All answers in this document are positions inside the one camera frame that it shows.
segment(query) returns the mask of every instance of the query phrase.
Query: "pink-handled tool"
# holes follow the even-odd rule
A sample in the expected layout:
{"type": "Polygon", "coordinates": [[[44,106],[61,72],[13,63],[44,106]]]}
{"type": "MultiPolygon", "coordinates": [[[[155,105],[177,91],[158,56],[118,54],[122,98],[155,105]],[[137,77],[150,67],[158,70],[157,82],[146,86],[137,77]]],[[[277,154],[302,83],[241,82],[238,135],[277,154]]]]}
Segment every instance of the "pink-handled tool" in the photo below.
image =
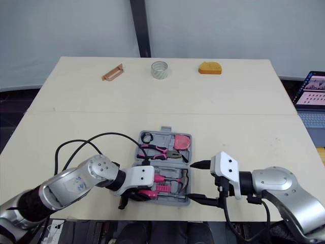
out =
{"type": "MultiPolygon", "coordinates": [[[[179,152],[173,151],[173,150],[168,150],[167,148],[161,147],[161,146],[149,144],[149,145],[141,145],[141,147],[144,149],[153,149],[153,150],[156,150],[156,151],[159,151],[162,153],[159,155],[147,156],[148,159],[166,160],[167,158],[178,159],[178,158],[182,157],[182,154],[180,154],[179,152]]],[[[137,158],[144,159],[145,156],[142,154],[138,154],[137,158]]]]}
{"type": "Polygon", "coordinates": [[[185,196],[182,196],[182,195],[164,195],[164,194],[160,194],[158,191],[151,191],[151,190],[139,190],[138,194],[144,194],[144,195],[150,197],[150,199],[157,199],[158,196],[176,197],[176,198],[185,199],[185,196]]]}
{"type": "Polygon", "coordinates": [[[173,180],[173,181],[177,181],[178,183],[181,183],[182,188],[179,190],[179,192],[181,192],[187,187],[187,183],[188,183],[187,169],[182,170],[181,178],[168,178],[159,174],[156,174],[154,176],[154,182],[165,182],[165,180],[173,180]]]}
{"type": "Polygon", "coordinates": [[[181,183],[182,181],[181,178],[168,178],[159,174],[156,174],[154,176],[154,182],[165,182],[165,180],[173,180],[173,181],[177,181],[178,183],[181,183]]]}

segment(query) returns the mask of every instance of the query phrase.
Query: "black pants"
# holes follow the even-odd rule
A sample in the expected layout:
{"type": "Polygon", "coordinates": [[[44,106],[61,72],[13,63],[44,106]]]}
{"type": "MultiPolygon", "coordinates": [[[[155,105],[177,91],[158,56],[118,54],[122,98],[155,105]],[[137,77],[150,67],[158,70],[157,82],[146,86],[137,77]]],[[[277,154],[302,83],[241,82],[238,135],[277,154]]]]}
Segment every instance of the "black pants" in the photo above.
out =
{"type": "Polygon", "coordinates": [[[208,223],[135,222],[120,233],[116,244],[214,244],[208,223]]]}

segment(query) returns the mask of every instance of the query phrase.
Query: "white curtain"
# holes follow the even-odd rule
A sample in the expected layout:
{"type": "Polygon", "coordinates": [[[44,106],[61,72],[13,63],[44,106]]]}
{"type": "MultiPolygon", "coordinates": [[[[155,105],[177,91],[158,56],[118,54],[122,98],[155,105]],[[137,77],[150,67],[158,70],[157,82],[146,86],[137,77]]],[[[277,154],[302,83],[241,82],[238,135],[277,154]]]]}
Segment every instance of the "white curtain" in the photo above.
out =
{"type": "Polygon", "coordinates": [[[278,75],[325,71],[324,0],[146,0],[153,57],[268,58],[278,75]]]}
{"type": "Polygon", "coordinates": [[[139,57],[129,0],[0,1],[0,91],[40,87],[61,56],[139,57]]]}

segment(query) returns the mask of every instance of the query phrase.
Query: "screwdriver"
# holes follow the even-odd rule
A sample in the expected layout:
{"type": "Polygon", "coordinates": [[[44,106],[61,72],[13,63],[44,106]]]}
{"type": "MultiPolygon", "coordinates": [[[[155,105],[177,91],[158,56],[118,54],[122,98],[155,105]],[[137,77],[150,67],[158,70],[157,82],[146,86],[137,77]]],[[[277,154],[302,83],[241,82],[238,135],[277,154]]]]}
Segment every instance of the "screwdriver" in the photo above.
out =
{"type": "Polygon", "coordinates": [[[156,174],[154,176],[154,182],[164,182],[165,180],[174,180],[181,183],[181,178],[168,178],[163,175],[156,174]]]}
{"type": "Polygon", "coordinates": [[[164,194],[160,194],[158,191],[151,191],[151,190],[139,190],[138,193],[147,195],[148,197],[150,197],[150,199],[157,199],[158,196],[176,197],[176,198],[185,199],[185,196],[182,196],[182,195],[164,195],[164,194]]]}

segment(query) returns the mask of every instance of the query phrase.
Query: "cheese-shaped sponge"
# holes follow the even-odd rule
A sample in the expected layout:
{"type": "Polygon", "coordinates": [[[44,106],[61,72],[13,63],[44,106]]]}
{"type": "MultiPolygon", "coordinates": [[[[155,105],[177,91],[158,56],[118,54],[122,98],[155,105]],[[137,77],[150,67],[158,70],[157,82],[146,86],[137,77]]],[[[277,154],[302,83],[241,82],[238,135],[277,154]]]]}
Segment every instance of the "cheese-shaped sponge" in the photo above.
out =
{"type": "Polygon", "coordinates": [[[199,66],[200,74],[220,75],[222,73],[221,65],[216,62],[203,62],[199,66]]]}

